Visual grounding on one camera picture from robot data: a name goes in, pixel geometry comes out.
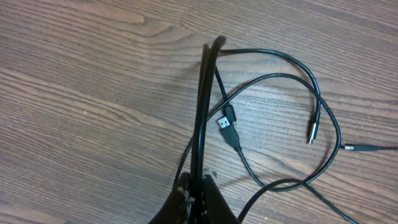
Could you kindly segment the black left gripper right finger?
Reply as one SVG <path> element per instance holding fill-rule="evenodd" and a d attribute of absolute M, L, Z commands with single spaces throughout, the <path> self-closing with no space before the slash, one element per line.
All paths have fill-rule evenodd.
<path fill-rule="evenodd" d="M 202 211 L 200 223 L 203 224 L 240 224 L 226 203 L 212 176 L 205 174 L 202 178 L 201 194 Z"/>

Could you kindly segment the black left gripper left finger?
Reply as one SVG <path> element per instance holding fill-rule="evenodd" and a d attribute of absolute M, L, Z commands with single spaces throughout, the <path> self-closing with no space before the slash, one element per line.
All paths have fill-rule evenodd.
<path fill-rule="evenodd" d="M 165 203 L 149 224 L 193 223 L 192 209 L 195 198 L 190 192 L 190 174 L 184 172 L 173 186 Z"/>

